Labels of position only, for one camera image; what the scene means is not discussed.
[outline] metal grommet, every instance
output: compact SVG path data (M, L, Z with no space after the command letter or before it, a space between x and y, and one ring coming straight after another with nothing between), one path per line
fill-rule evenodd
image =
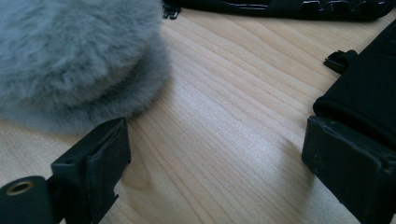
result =
M34 186L35 186L35 183L33 183L32 181L22 181L22 182L16 183L13 186L9 187L7 189L6 194L8 196L20 195L20 194L23 194L24 192L28 191L29 189L31 189Z

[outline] black nylon fabric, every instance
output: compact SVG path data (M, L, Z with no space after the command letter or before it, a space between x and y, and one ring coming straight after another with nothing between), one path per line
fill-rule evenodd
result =
M316 100L314 111L396 151L396 21Z

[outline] light wood surface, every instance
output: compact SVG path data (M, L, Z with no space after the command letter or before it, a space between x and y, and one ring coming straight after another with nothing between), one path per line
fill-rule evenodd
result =
M152 108L129 119L134 158L102 223L358 223L302 163L306 119L338 78L323 60L362 51L394 19L185 9L164 21L172 75ZM0 185L49 177L80 137L0 121Z

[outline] wood grain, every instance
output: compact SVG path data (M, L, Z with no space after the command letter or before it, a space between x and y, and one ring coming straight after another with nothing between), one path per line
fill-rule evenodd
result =
M186 9L164 21L172 75L152 108L129 119L133 162L102 223L358 223L301 162L306 119L338 78L323 60L362 51L395 18ZM1 121L0 184L49 177L50 163L80 137Z

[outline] gray fur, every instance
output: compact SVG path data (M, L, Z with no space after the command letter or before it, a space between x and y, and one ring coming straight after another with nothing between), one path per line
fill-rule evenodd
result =
M86 133L145 109L169 74L159 0L0 1L0 119Z

